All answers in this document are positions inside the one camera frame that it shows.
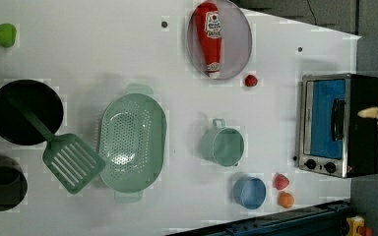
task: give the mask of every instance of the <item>green spatula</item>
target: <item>green spatula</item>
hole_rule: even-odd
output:
[[[7,97],[47,140],[42,160],[70,194],[81,191],[105,167],[105,161],[79,137],[55,136],[31,110],[16,98]]]

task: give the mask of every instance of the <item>bottle label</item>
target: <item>bottle label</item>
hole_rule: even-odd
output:
[[[220,63],[214,62],[214,63],[211,63],[210,65],[207,65],[207,70],[209,72],[219,71],[220,70]]]
[[[205,31],[209,38],[221,37],[221,22],[218,11],[208,12],[207,20],[205,21]]]

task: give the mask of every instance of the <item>pink plate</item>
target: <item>pink plate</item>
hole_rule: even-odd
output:
[[[217,5],[222,25],[220,76],[218,79],[231,79],[245,68],[250,59],[252,48],[250,25],[241,10],[232,2],[227,0],[209,0],[208,2]],[[188,53],[193,64],[200,72],[208,76],[194,15],[190,19],[186,37]]]

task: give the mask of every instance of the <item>oven window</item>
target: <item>oven window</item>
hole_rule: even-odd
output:
[[[346,81],[313,82],[310,154],[333,159],[343,157],[343,140],[333,141],[333,105],[346,99]]]

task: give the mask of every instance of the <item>black frying pan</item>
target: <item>black frying pan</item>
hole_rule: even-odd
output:
[[[22,146],[37,145],[44,137],[8,101],[10,93],[27,106],[44,125],[55,133],[63,121],[63,104],[57,93],[49,86],[32,80],[11,82],[0,88],[0,136]]]

